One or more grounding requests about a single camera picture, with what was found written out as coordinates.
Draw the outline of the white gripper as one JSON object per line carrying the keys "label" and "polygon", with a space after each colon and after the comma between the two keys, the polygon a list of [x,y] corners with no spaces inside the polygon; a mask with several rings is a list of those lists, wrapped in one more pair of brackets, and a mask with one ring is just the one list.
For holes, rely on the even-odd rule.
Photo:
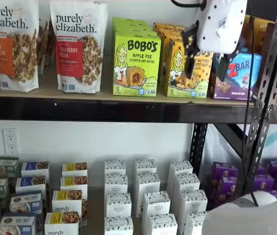
{"label": "white gripper", "polygon": [[216,76],[223,82],[232,60],[241,50],[238,44],[247,0],[207,0],[196,22],[181,32],[185,55],[184,72],[191,78],[199,51],[220,53]]}

